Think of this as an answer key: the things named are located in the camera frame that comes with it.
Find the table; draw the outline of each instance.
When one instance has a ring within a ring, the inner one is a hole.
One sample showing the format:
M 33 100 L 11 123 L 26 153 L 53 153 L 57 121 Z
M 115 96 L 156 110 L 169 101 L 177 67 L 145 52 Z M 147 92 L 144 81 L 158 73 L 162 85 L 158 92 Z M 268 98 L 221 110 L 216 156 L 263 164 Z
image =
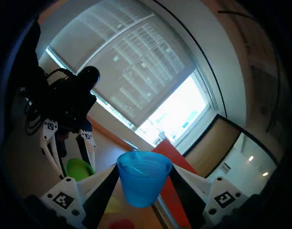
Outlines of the table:
M 164 208 L 162 200 L 157 200 L 153 206 L 147 208 L 133 207 L 125 200 L 120 179 L 118 179 L 111 197 L 114 197 L 120 203 L 121 211 L 104 213 L 98 225 L 99 229 L 115 229 L 116 227 L 113 227 L 113 223 L 121 221 L 122 219 L 131 221 L 135 229 L 172 228 L 172 223 L 167 217 L 168 211 Z

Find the wall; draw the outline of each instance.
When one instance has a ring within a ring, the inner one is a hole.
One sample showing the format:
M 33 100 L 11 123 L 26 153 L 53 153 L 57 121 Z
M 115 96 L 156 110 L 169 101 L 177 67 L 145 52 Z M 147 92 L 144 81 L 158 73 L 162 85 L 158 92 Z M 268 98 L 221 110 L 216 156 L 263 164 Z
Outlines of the wall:
M 56 35 L 77 15 L 96 4 L 100 0 L 61 0 L 47 9 L 41 19 L 41 35 L 36 48 L 38 59 L 45 52 Z
M 219 23 L 223 26 L 226 31 L 233 47 L 236 52 L 242 77 L 244 80 L 244 88 L 245 88 L 245 98 L 246 98 L 246 109 L 247 109 L 247 120 L 251 116 L 252 107 L 253 107 L 253 79 L 250 70 L 250 64 L 248 60 L 247 48 L 242 40 L 241 33 L 238 29 L 236 29 L 236 24 L 228 14 L 219 14 L 218 10 L 223 10 L 219 3 L 221 1 L 214 0 L 202 0 L 202 2 L 211 10 L 211 12 L 215 15 L 215 17 L 219 20 Z
M 151 0 L 141 0 L 155 13 L 166 20 L 183 38 L 191 49 L 196 63 L 200 66 L 203 76 L 212 88 L 217 102 L 218 112 L 224 115 L 224 109 L 213 74 L 187 31 L 168 12 Z M 228 118 L 244 127 L 246 124 L 247 105 L 242 69 L 226 31 L 215 15 L 201 1 L 159 0 L 167 7 L 190 31 L 207 56 L 225 101 Z
M 231 148 L 240 131 L 217 119 L 201 141 L 185 157 L 198 175 L 207 176 Z
M 264 124 L 269 122 L 269 117 L 265 117 L 260 112 L 260 107 L 255 104 L 253 107 L 251 118 L 248 120 L 245 130 L 256 137 L 262 144 L 264 144 L 270 152 L 280 161 L 284 155 L 285 150 L 269 132 L 266 132 Z
M 248 160 L 250 156 L 254 157 L 252 161 Z M 227 174 L 220 168 L 223 163 L 231 168 Z M 275 169 L 276 165 L 264 150 L 242 133 L 230 153 L 208 179 L 225 177 L 249 197 L 262 191 Z
M 270 177 L 269 175 L 264 177 L 236 148 L 230 151 L 223 162 L 231 167 L 230 171 L 225 174 L 220 168 L 217 168 L 208 179 L 224 177 L 248 197 L 260 193 Z

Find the green bowl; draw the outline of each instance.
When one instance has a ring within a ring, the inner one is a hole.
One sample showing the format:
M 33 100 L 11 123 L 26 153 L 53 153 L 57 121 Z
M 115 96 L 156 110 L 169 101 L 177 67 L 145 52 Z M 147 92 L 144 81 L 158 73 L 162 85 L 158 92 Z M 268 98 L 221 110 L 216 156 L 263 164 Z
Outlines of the green bowl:
M 67 162 L 66 175 L 75 179 L 75 181 L 81 181 L 89 176 L 95 174 L 94 169 L 84 160 L 79 158 L 72 158 Z

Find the white wall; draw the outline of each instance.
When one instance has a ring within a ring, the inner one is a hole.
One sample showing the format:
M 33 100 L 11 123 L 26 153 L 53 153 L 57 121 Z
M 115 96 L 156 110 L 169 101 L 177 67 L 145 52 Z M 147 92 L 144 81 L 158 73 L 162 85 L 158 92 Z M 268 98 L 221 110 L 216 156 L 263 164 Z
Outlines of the white wall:
M 183 38 L 208 79 L 218 105 L 218 112 L 224 115 L 221 97 L 214 77 L 197 45 L 168 12 L 151 0 L 141 0 L 161 15 Z M 200 0 L 159 0 L 191 32 L 207 56 L 225 101 L 228 118 L 245 127 L 247 105 L 242 69 L 226 31 L 215 15 Z
M 100 2 L 100 0 L 71 0 L 58 6 L 58 9 L 40 25 L 41 35 L 36 48 L 38 59 L 40 59 L 56 35 L 69 22 L 97 2 Z
M 223 162 L 231 167 L 230 171 L 225 174 L 219 166 L 208 179 L 224 177 L 248 197 L 259 194 L 270 177 L 270 175 L 263 176 L 237 148 L 233 148 Z

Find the orange surface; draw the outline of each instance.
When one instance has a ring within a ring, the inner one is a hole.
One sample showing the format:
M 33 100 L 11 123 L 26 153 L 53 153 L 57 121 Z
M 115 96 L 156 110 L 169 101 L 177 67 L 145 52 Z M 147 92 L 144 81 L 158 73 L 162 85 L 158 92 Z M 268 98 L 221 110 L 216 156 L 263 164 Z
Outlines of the orange surface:
M 156 148 L 152 150 L 155 153 L 168 157 L 172 163 L 197 174 L 194 168 L 185 160 L 185 158 L 176 150 L 176 148 L 167 140 L 163 140 Z M 168 177 L 165 186 L 161 191 L 161 197 L 168 207 L 170 213 L 180 227 L 191 228 L 186 214 L 182 208 L 180 199 L 173 187 L 171 179 Z

